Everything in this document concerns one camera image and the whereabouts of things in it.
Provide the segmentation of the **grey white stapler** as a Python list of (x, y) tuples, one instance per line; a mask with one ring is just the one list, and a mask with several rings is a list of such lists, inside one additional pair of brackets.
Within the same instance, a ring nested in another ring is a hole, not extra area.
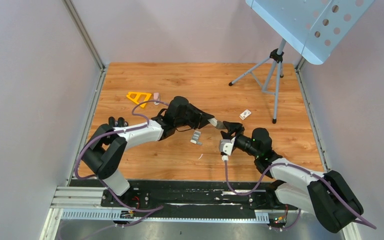
[(226, 126), (224, 125), (224, 123), (220, 120), (217, 120), (215, 117), (209, 119), (208, 122), (218, 130), (226, 129)]

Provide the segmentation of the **pink stapler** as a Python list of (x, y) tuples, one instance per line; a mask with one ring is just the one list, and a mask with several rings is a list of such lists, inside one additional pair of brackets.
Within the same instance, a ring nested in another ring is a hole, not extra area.
[(155, 92), (153, 94), (153, 100), (154, 100), (154, 104), (155, 105), (159, 105), (160, 104), (160, 94), (158, 92)]

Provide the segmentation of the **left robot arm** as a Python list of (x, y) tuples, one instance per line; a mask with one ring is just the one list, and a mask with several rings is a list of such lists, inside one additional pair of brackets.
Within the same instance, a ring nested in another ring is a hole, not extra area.
[(218, 123), (214, 115), (198, 109), (183, 96), (175, 96), (166, 108), (142, 124), (123, 127), (102, 124), (81, 150), (77, 162), (83, 161), (112, 190), (115, 202), (126, 207), (132, 203), (133, 193), (118, 169), (125, 151), (164, 140), (181, 127), (196, 130), (209, 124), (217, 127)]

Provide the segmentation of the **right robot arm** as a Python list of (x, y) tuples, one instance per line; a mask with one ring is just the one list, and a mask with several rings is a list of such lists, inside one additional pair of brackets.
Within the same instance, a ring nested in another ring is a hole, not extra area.
[(272, 138), (265, 128), (255, 128), (248, 137), (239, 122), (218, 121), (216, 127), (221, 130), (219, 151), (224, 162), (234, 150), (240, 150), (254, 158), (254, 165), (263, 177), (273, 179), (265, 195), (270, 208), (297, 207), (313, 214), (331, 233), (339, 232), (354, 221), (369, 225), (362, 218), (362, 204), (339, 172), (313, 171), (290, 162), (274, 151)]

